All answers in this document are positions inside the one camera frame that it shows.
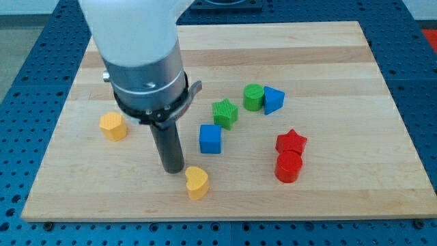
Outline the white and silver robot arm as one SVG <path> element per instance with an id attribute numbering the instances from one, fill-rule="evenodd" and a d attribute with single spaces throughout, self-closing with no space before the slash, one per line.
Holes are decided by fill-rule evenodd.
<path id="1" fill-rule="evenodd" d="M 167 128 L 201 83 L 188 86 L 176 23 L 194 0 L 80 0 L 120 109 Z"/>

